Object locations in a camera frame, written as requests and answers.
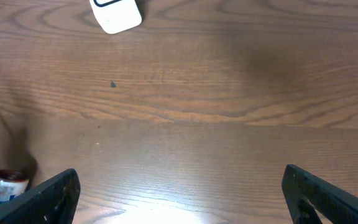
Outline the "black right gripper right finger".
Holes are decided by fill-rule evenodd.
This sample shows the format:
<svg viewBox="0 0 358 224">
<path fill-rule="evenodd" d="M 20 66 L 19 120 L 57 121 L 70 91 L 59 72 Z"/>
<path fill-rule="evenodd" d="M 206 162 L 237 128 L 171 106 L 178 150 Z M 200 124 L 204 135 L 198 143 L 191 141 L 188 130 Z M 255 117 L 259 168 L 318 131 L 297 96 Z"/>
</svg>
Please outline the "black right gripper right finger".
<svg viewBox="0 0 358 224">
<path fill-rule="evenodd" d="M 335 224 L 358 223 L 356 196 L 296 165 L 286 166 L 282 191 L 294 224 L 321 224 L 319 213 Z"/>
</svg>

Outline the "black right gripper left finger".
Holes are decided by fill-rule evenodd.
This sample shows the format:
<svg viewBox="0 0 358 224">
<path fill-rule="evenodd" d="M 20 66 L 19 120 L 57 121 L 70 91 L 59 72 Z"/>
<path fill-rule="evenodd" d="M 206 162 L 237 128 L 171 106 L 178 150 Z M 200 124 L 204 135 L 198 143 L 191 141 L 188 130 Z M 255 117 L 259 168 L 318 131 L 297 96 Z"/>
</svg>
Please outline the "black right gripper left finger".
<svg viewBox="0 0 358 224">
<path fill-rule="evenodd" d="M 74 169 L 67 169 L 0 205 L 0 223 L 72 223 L 81 192 Z"/>
</svg>

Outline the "green lidded jar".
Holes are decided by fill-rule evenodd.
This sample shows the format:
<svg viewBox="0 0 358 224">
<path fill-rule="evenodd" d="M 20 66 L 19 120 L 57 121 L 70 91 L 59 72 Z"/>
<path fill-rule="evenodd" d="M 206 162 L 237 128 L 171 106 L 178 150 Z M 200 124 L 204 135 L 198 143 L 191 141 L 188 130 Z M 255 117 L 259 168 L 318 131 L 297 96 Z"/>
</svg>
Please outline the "green lidded jar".
<svg viewBox="0 0 358 224">
<path fill-rule="evenodd" d="M 0 170 L 0 205 L 23 194 L 29 184 L 29 179 L 16 170 Z"/>
</svg>

